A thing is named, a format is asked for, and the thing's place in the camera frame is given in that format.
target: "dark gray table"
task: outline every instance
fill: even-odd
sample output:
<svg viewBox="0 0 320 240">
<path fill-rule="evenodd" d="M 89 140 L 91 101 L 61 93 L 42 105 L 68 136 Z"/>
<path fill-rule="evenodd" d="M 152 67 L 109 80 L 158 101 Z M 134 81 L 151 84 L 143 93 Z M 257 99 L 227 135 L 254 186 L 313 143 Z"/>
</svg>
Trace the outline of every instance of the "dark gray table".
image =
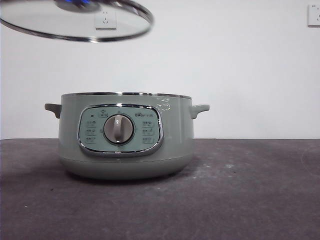
<svg viewBox="0 0 320 240">
<path fill-rule="evenodd" d="M 181 172 L 67 173 L 57 139 L 1 141 L 2 240 L 319 240 L 320 140 L 197 139 Z"/>
</svg>

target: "electrical outlet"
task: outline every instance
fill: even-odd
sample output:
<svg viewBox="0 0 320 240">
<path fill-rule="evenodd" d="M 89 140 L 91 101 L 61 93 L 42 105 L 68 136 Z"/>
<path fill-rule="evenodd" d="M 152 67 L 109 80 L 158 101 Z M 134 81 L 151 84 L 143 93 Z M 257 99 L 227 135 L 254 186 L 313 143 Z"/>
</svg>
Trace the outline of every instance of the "electrical outlet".
<svg viewBox="0 0 320 240">
<path fill-rule="evenodd" d="M 117 15 L 115 10 L 104 10 L 94 15 L 96 30 L 117 30 Z"/>
<path fill-rule="evenodd" d="M 309 27 L 320 27 L 320 4 L 309 5 L 308 26 Z"/>
</svg>

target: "button icon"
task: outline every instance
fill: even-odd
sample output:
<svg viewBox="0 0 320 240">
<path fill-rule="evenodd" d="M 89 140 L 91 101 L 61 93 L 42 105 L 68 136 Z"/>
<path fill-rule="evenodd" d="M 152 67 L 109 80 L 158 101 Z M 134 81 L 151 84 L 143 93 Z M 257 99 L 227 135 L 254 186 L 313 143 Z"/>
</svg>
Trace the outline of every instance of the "button icon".
<svg viewBox="0 0 320 240">
<path fill-rule="evenodd" d="M 96 143 L 96 137 L 95 136 L 88 136 L 85 138 L 86 144 L 95 144 Z"/>
<path fill-rule="evenodd" d="M 99 111 L 98 117 L 99 118 L 107 118 L 108 117 L 108 113 L 106 112 L 106 110 L 102 109 L 102 110 Z"/>
<path fill-rule="evenodd" d="M 153 128 L 154 123 L 152 121 L 142 121 L 142 127 L 144 128 Z"/>
<path fill-rule="evenodd" d="M 96 129 L 95 128 L 88 128 L 85 130 L 85 135 L 87 136 L 96 136 Z"/>
<path fill-rule="evenodd" d="M 153 137 L 143 137 L 142 138 L 142 143 L 143 144 L 153 144 L 155 139 Z"/>
<path fill-rule="evenodd" d="M 97 126 L 97 122 L 95 120 L 86 121 L 86 126 L 88 128 L 95 128 Z"/>
<path fill-rule="evenodd" d="M 154 132 L 153 128 L 143 128 L 142 129 L 142 135 L 143 136 L 152 136 L 154 134 L 155 134 L 155 132 Z"/>
</svg>

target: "cooker handle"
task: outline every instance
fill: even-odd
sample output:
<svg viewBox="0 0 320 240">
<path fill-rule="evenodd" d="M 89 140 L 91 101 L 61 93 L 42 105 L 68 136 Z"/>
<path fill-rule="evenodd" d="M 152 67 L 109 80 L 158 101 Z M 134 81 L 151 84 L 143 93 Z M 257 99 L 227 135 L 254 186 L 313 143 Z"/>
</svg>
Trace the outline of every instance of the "cooker handle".
<svg viewBox="0 0 320 240">
<path fill-rule="evenodd" d="M 210 106 L 208 104 L 193 105 L 190 108 L 191 118 L 196 119 L 199 113 L 209 111 L 209 109 Z"/>
<path fill-rule="evenodd" d="M 53 112 L 57 119 L 60 118 L 61 108 L 62 108 L 61 104 L 46 103 L 44 105 L 44 109 Z"/>
</svg>

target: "glass lid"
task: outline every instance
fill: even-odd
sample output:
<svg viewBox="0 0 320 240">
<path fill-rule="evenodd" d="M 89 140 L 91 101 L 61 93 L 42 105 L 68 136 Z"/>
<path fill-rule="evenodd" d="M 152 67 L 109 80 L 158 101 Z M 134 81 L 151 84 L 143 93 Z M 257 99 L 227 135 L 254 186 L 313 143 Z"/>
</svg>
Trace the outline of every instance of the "glass lid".
<svg viewBox="0 0 320 240">
<path fill-rule="evenodd" d="M 153 15 L 130 0 L 0 0 L 1 23 L 52 39 L 108 42 L 147 33 Z"/>
</svg>

